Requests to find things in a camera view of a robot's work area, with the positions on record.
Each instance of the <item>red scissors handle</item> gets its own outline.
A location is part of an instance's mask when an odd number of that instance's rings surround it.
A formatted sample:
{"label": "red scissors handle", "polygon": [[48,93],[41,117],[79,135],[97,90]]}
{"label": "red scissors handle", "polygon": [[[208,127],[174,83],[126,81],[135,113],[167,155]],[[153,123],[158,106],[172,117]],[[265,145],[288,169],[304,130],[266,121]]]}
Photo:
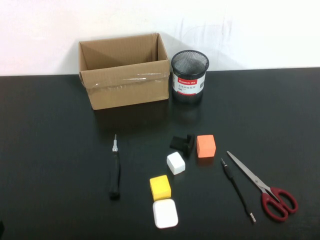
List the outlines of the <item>red scissors handle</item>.
{"label": "red scissors handle", "polygon": [[[270,190],[279,199],[280,203],[277,202],[269,194],[262,193],[262,196],[261,196],[262,206],[263,206],[264,210],[266,211],[266,213],[268,213],[271,218],[273,218],[274,220],[279,221],[279,222],[284,222],[288,218],[289,213],[293,214],[298,210],[298,203],[297,203],[296,199],[289,192],[287,192],[283,189],[271,187]],[[290,208],[285,203],[285,201],[282,200],[280,194],[286,196],[292,202],[293,208]],[[282,214],[282,217],[279,217],[279,216],[275,215],[274,213],[272,213],[268,208],[268,204],[273,205],[279,211],[279,213]]]}
{"label": "red scissors handle", "polygon": [[[287,210],[288,213],[294,214],[298,210],[298,202],[289,192],[276,188],[270,187],[271,192],[280,200],[280,204]],[[282,200],[281,195],[286,196],[287,199],[293,204],[293,208],[289,207],[285,201]]]}

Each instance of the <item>yellow block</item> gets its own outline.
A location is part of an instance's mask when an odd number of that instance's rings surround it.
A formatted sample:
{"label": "yellow block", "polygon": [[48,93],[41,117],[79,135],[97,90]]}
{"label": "yellow block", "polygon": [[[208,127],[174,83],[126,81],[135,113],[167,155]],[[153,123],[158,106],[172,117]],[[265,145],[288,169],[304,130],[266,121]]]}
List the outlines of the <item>yellow block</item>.
{"label": "yellow block", "polygon": [[150,187],[154,201],[171,197],[171,187],[167,175],[150,178]]}

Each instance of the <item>orange cube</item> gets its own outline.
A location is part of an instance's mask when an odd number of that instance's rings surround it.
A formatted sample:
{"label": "orange cube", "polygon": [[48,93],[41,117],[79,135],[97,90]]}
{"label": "orange cube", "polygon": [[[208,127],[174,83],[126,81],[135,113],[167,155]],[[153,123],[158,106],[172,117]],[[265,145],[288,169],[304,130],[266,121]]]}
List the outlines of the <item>orange cube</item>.
{"label": "orange cube", "polygon": [[214,157],[216,143],[213,135],[200,135],[196,137],[196,151],[198,158]]}

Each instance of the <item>white cube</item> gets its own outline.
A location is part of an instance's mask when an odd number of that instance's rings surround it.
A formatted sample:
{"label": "white cube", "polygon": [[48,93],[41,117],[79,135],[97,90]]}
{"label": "white cube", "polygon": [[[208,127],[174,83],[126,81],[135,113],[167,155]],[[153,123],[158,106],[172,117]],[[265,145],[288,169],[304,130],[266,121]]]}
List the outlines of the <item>white cube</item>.
{"label": "white cube", "polygon": [[179,222],[176,204],[171,198],[155,201],[153,215],[154,223],[159,229],[174,227]]}
{"label": "white cube", "polygon": [[177,151],[166,157],[166,164],[168,164],[173,175],[182,173],[186,170],[185,161]]}

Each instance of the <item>black mesh pencil cup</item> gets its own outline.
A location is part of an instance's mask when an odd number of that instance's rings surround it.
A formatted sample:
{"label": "black mesh pencil cup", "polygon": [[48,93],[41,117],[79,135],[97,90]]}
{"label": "black mesh pencil cup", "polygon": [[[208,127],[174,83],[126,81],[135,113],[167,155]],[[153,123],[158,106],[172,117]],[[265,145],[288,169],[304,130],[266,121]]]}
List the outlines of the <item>black mesh pencil cup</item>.
{"label": "black mesh pencil cup", "polygon": [[196,103],[203,94],[209,59],[195,50],[178,52],[171,60],[172,94],[183,103]]}

